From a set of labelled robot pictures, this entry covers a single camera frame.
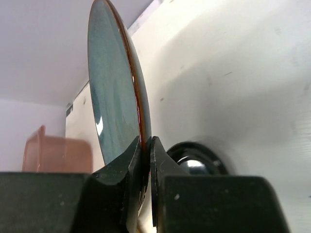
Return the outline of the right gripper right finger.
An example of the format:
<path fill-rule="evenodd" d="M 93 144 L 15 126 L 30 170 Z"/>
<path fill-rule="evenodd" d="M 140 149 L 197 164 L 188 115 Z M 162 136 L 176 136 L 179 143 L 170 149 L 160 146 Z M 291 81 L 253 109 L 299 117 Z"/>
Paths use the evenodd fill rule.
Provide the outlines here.
<path fill-rule="evenodd" d="M 153 224 L 159 233 L 287 233 L 270 183 L 258 176 L 190 175 L 151 142 Z"/>

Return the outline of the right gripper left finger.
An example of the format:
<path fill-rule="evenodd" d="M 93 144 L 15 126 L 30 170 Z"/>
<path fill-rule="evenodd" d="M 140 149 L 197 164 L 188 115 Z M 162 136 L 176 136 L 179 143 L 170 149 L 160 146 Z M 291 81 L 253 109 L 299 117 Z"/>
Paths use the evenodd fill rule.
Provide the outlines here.
<path fill-rule="evenodd" d="M 75 214 L 74 233 L 135 233 L 142 183 L 140 138 L 90 175 Z"/>

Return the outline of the small black plate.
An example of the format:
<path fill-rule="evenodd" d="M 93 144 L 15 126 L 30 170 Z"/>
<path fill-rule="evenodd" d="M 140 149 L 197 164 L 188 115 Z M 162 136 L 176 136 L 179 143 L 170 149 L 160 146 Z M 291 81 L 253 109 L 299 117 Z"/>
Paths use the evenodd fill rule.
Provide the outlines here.
<path fill-rule="evenodd" d="M 167 150 L 167 154 L 190 175 L 228 175 L 223 161 L 208 147 L 197 142 L 181 142 Z"/>

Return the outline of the dark teal glazed plate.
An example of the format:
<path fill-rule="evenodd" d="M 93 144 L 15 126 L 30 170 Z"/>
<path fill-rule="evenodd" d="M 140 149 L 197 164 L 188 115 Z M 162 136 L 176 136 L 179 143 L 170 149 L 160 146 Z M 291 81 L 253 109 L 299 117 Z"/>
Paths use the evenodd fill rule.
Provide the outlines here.
<path fill-rule="evenodd" d="M 150 111 L 138 55 L 121 16 L 109 0 L 93 2 L 87 34 L 88 74 L 104 163 L 139 137 L 149 147 Z"/>

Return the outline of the pink translucent plastic bin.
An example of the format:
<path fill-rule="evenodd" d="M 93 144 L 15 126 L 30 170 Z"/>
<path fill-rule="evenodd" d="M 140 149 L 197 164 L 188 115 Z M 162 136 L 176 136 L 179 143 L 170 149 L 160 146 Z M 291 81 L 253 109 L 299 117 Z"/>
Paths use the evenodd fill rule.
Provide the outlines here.
<path fill-rule="evenodd" d="M 91 145 L 82 139 L 46 135 L 42 125 L 26 141 L 22 171 L 92 173 Z"/>

